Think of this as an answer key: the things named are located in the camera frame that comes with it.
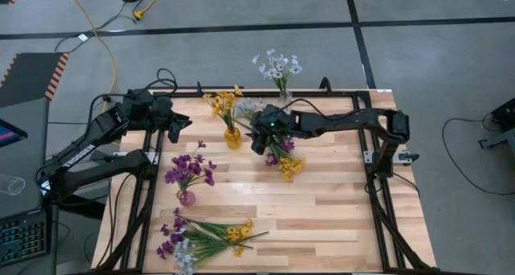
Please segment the keyboard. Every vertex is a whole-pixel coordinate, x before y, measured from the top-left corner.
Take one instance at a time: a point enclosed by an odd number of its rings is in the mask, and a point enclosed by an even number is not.
[[[45,211],[0,220],[0,268],[46,254],[48,226]]]

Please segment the clear vase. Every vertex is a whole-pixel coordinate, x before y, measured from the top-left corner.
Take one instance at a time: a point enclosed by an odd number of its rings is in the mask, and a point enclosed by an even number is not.
[[[192,191],[178,191],[177,199],[179,199],[179,203],[183,206],[191,207],[196,201],[196,196]]]
[[[292,98],[293,98],[293,94],[290,91],[280,92],[279,99],[277,100],[277,106],[279,108],[285,107],[286,105],[291,103]],[[291,106],[286,107],[283,111],[285,113],[290,114]]]
[[[237,127],[233,130],[227,128],[225,130],[225,143],[231,150],[237,150],[241,146],[241,133]]]

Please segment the yellow cable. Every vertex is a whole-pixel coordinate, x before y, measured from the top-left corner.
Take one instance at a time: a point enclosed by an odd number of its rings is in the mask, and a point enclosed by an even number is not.
[[[143,14],[145,14],[145,12],[150,9],[150,7],[152,5],[154,5],[154,3],[157,2],[157,0],[152,0],[152,2],[150,2],[148,5],[145,6],[145,8],[143,10],[138,10],[138,11],[135,11],[134,13],[132,13],[132,15],[137,19],[137,20],[140,20],[143,18]]]
[[[104,45],[105,50],[107,50],[107,52],[109,53],[109,57],[111,58],[111,64],[113,65],[113,81],[111,81],[111,86],[109,87],[109,93],[111,93],[113,91],[114,85],[116,84],[116,63],[114,62],[113,53],[111,52],[109,47],[107,47],[107,44],[102,39],[100,39],[100,37],[98,36],[97,29],[93,25],[93,22],[91,22],[91,19],[89,18],[88,13],[86,13],[86,10],[82,7],[80,2],[78,0],[73,0],[73,1],[75,1],[75,3],[79,6],[80,10],[82,10],[82,13],[88,20],[88,23],[91,26],[91,30],[93,31],[93,34],[95,35],[95,38],[97,38],[102,43],[102,45]],[[107,108],[107,101],[104,102],[104,107],[102,109],[102,112],[105,112],[106,108]]]

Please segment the cable plug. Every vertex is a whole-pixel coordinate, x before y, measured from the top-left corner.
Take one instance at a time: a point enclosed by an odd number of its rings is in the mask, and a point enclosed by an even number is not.
[[[143,18],[143,12],[142,11],[135,11],[132,13],[132,15],[139,21]]]

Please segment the gray desk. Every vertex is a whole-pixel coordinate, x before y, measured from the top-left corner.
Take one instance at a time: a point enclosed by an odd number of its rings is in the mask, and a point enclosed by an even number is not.
[[[0,217],[34,210],[41,205],[42,195],[35,182],[35,172],[43,165],[47,147],[48,101],[39,98],[0,108],[0,118],[27,132],[28,138],[0,148],[0,170],[24,178],[26,186],[16,196],[0,196]],[[59,221],[58,208],[52,207],[55,222]],[[57,224],[51,224],[51,251],[42,257],[9,265],[0,269],[1,274],[18,274],[26,265],[23,274],[55,274],[57,256]]]

